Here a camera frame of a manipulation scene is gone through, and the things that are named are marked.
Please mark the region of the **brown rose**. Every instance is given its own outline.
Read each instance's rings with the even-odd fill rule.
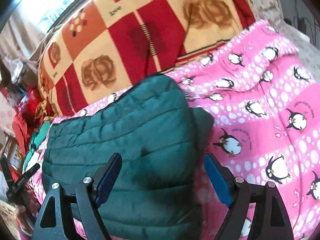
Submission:
[[[116,68],[109,56],[101,55],[96,59],[84,61],[81,65],[82,83],[91,91],[101,85],[111,88],[116,82]]]
[[[196,29],[209,28],[212,24],[225,27],[232,21],[229,7],[221,0],[184,0],[182,11],[190,27]]]
[[[56,64],[59,63],[61,56],[60,56],[60,47],[56,42],[52,43],[52,50],[50,52],[50,57],[52,61]]]

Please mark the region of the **pink penguin bedsheet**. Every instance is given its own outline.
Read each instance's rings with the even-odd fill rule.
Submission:
[[[203,156],[214,153],[223,166],[249,183],[273,181],[296,240],[310,236],[320,222],[320,86],[297,59],[297,52],[268,22],[259,21],[200,61],[166,74],[179,84],[190,107],[202,107],[215,118]],[[53,123],[93,115],[128,89],[74,116],[58,116]],[[219,202],[202,162],[194,192],[203,206],[201,240],[212,240],[228,209]],[[45,198],[41,173],[40,169],[29,181],[40,203]],[[240,238],[247,238],[253,213],[251,204]],[[75,220],[75,224],[85,238],[81,223]]]

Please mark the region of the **green quilted jacket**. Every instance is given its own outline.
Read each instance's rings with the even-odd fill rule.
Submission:
[[[117,152],[122,170],[99,208],[108,232],[130,240],[198,240],[202,208],[193,177],[212,125],[210,114],[188,107],[171,78],[149,76],[95,115],[51,127],[44,189],[92,176]],[[81,220],[76,205],[72,210]]]

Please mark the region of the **blue gripper pad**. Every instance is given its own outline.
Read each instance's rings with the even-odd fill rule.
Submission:
[[[98,208],[107,202],[111,190],[118,178],[121,167],[122,157],[118,154],[97,186],[95,203]]]
[[[220,202],[229,208],[233,203],[233,199],[230,195],[230,186],[209,154],[206,154],[204,157],[204,169],[209,176],[211,184],[216,191]]]

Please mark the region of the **person's hand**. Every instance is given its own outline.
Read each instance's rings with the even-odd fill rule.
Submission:
[[[31,211],[31,213],[35,216],[40,205],[38,203],[38,200],[33,196],[31,191],[28,191],[29,193],[29,204],[28,204],[28,209]],[[16,218],[20,224],[20,226],[27,231],[28,233],[32,233],[32,229],[28,225],[27,221],[25,220],[23,214],[26,212],[26,207],[25,206],[16,206],[15,210],[15,215]]]

